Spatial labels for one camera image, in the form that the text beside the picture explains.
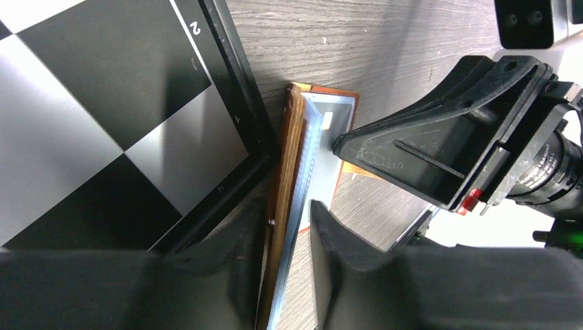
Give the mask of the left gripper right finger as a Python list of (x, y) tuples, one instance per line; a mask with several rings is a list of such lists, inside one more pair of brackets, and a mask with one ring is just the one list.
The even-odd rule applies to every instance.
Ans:
[(401, 290), (392, 256), (310, 203), (319, 329), (400, 329)]

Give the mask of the brown leather card holder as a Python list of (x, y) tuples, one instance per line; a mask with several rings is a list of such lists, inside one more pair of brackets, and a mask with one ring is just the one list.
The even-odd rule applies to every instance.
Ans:
[(309, 200), (330, 206), (341, 174), (371, 177), (331, 150), (353, 127), (360, 95), (299, 82), (289, 84), (281, 127), (281, 157), (267, 203), (267, 246), (257, 329), (277, 327), (296, 239), (310, 227)]

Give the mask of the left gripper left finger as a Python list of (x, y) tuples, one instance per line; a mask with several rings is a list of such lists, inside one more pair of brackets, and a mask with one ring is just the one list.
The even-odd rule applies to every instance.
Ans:
[(255, 328), (265, 229), (265, 204), (254, 200), (173, 258), (181, 270), (175, 329)]

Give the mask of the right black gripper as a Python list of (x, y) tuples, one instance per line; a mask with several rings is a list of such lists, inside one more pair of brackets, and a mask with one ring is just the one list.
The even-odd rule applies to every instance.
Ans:
[[(427, 95), (339, 136), (341, 160), (448, 210), (474, 189), (487, 191), (494, 149), (512, 155), (511, 136), (553, 74), (532, 56), (463, 56)], [(582, 147), (556, 124), (506, 198), (554, 218), (533, 239), (547, 248), (582, 247)]]

